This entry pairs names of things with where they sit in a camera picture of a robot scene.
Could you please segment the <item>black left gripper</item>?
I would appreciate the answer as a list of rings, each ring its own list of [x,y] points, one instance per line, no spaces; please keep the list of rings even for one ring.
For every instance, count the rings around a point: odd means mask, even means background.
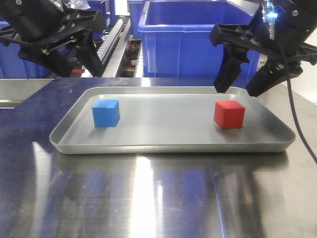
[[[58,48],[76,49],[77,58],[94,77],[103,74],[93,33],[103,32],[105,18],[98,10],[74,9],[62,0],[2,0],[0,15],[9,26],[0,31],[4,45],[19,44],[25,60],[41,59],[59,76],[69,77],[73,66]]]

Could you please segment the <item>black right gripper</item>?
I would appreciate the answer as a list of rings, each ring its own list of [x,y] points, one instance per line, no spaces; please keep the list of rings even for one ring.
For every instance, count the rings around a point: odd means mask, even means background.
[[[317,28],[315,0],[264,0],[248,24],[215,24],[210,34],[214,46],[223,45],[223,59],[213,82],[225,93],[249,63],[248,51],[267,56],[266,63],[246,85],[257,97],[287,78],[288,65],[276,61],[283,49],[288,62],[317,62],[317,49],[305,41]]]

